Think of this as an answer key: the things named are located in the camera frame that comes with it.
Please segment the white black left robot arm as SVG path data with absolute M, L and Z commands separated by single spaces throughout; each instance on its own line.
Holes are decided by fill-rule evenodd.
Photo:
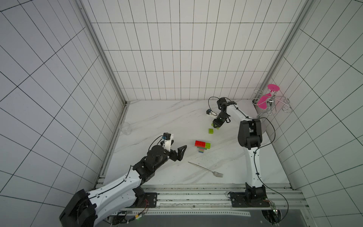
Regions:
M 181 161 L 187 146 L 166 150 L 155 145 L 128 173 L 113 182 L 92 190 L 76 192 L 59 216 L 63 227 L 93 227 L 113 213 L 143 204 L 141 185 L 150 180 L 165 162 Z

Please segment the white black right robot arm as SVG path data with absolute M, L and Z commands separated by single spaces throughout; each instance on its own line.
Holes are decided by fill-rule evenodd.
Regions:
M 252 118 L 244 113 L 237 103 L 226 97 L 217 100 L 220 113 L 214 118 L 212 126 L 221 128 L 224 123 L 231 122 L 233 118 L 239 123 L 237 140 L 243 148 L 246 158 L 247 180 L 244 193 L 229 193 L 233 207 L 241 207 L 245 203 L 248 207 L 267 208 L 271 201 L 267 198 L 267 186 L 261 177 L 260 150 L 262 145 L 262 126 L 258 118 Z

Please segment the red 2x4 brick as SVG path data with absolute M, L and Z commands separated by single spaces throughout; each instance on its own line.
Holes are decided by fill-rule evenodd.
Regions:
M 199 148 L 205 148 L 206 147 L 206 142 L 203 141 L 195 141 L 195 146 L 199 147 Z

